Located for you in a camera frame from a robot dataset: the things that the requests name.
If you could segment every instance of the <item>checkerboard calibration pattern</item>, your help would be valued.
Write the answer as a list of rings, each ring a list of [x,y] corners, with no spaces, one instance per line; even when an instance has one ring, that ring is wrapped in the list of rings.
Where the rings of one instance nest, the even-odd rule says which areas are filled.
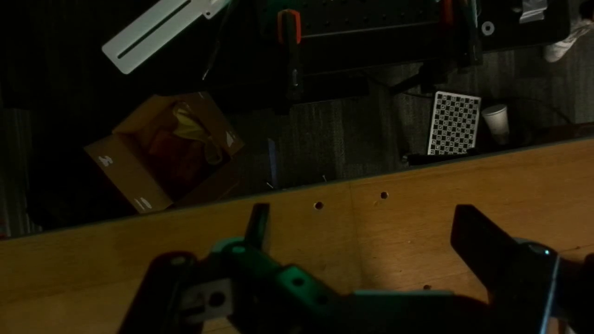
[[[478,143],[482,97],[439,91],[433,101],[430,156],[467,154]]]

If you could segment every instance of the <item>dark floor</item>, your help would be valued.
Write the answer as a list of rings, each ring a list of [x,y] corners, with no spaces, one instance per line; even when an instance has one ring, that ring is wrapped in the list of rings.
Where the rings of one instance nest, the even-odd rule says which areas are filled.
[[[49,26],[45,34],[51,36],[53,30],[62,28]],[[103,41],[105,36],[107,32],[92,36],[88,41],[75,34],[77,39],[83,39],[81,43]],[[443,89],[482,95],[485,102],[510,104],[515,119],[523,123],[526,141],[539,130],[594,123],[594,95],[589,86],[594,78],[593,37],[586,37],[569,58],[556,65],[543,62],[539,47],[487,54],[484,67],[454,75]],[[42,54],[29,50],[27,56],[36,54],[40,60],[70,58],[70,54],[57,54],[51,47],[42,50]],[[18,71],[10,69],[12,62],[16,62],[18,69],[31,60],[21,60],[19,52],[14,52],[14,60],[3,58],[3,62],[5,73],[16,78]],[[90,177],[97,175],[81,173],[81,169],[73,173],[70,165],[90,167],[92,164],[86,162],[81,147],[107,136],[114,123],[151,91],[127,91],[123,89],[127,86],[123,86],[105,89],[114,95],[99,93],[103,91],[97,88],[99,84],[84,78],[109,78],[114,76],[114,69],[110,69],[112,73],[109,69],[86,69],[86,60],[83,58],[73,58],[71,62],[75,69],[71,73],[77,73],[75,78],[90,84],[90,88],[81,89],[88,91],[86,95],[57,101],[57,97],[66,97],[77,86],[77,80],[70,82],[60,73],[44,73],[42,82],[34,82],[32,89],[21,91],[16,101],[6,102],[10,108],[3,108],[0,225],[5,230],[0,230],[0,236],[23,236],[38,230],[27,216],[27,208],[32,212],[32,201],[27,201],[32,190],[38,195],[34,204],[55,208],[53,212],[38,212],[34,221],[60,217],[58,221],[66,225],[57,227],[71,227],[70,221],[73,225],[86,223],[88,216],[103,219],[107,208],[118,208],[118,214],[112,212],[109,217],[131,214],[127,208],[120,208],[118,203],[97,204],[94,195],[99,193],[96,190],[101,190],[101,184],[92,182],[94,188],[86,184]],[[248,178],[242,191],[235,195],[279,191],[406,169],[406,154],[426,152],[432,97],[419,91],[391,97],[387,86],[417,75],[419,67],[417,63],[402,65],[376,75],[370,80],[370,95],[367,97],[300,104],[290,114],[274,110],[231,114],[229,119],[248,143],[242,154]],[[40,69],[29,69],[29,75],[19,76],[18,82],[27,86],[31,78],[38,78],[36,71]],[[14,108],[23,101],[32,101],[32,112]],[[270,156],[272,143],[277,147],[276,164],[272,164]],[[62,180],[71,180],[75,186],[66,188]]]

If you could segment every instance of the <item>cardboard box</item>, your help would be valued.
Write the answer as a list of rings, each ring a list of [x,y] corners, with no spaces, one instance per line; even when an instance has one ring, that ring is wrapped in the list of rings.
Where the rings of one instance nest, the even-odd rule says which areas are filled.
[[[172,110],[185,104],[194,119],[207,130],[214,145],[224,151],[226,162],[207,178],[200,180],[187,195],[174,197],[164,180],[148,160],[155,136],[172,127]],[[226,195],[239,184],[239,167],[233,158],[244,149],[244,141],[227,123],[216,102],[207,93],[151,97],[135,110],[112,136],[92,143],[86,152],[107,173],[114,186],[140,214],[162,212],[177,203],[198,204]]]

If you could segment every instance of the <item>wooden board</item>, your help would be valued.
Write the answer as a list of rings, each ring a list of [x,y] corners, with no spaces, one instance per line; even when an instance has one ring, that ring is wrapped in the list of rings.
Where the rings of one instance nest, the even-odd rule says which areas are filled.
[[[594,140],[574,141],[5,242],[0,332],[116,332],[155,256],[205,256],[244,234],[255,203],[272,203],[272,255],[341,292],[430,284],[485,299],[450,247],[456,204],[584,256],[594,251],[593,152]]]

